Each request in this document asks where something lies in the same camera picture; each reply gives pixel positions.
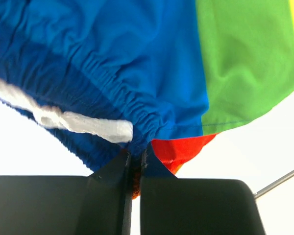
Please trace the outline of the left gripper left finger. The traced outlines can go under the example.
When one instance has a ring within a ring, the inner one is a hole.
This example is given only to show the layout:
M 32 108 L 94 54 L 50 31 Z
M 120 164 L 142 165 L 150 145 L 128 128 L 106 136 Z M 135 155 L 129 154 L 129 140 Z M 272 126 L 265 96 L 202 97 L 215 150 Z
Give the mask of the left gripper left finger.
M 0 235 L 128 235 L 131 156 L 90 176 L 0 176 Z

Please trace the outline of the rainbow striped shorts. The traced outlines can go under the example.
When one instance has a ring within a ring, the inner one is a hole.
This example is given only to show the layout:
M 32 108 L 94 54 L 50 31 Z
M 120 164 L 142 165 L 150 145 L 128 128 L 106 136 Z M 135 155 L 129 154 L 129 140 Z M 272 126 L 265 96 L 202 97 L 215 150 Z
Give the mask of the rainbow striped shorts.
M 0 0 L 0 100 L 91 170 L 173 173 L 294 91 L 294 0 Z

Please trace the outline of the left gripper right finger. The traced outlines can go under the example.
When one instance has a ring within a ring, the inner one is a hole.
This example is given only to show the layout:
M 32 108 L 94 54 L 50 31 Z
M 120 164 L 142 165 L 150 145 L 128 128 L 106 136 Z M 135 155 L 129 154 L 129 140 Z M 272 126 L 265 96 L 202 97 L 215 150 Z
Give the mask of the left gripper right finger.
M 143 235 L 263 235 L 250 188 L 233 179 L 174 176 L 149 146 L 142 154 Z

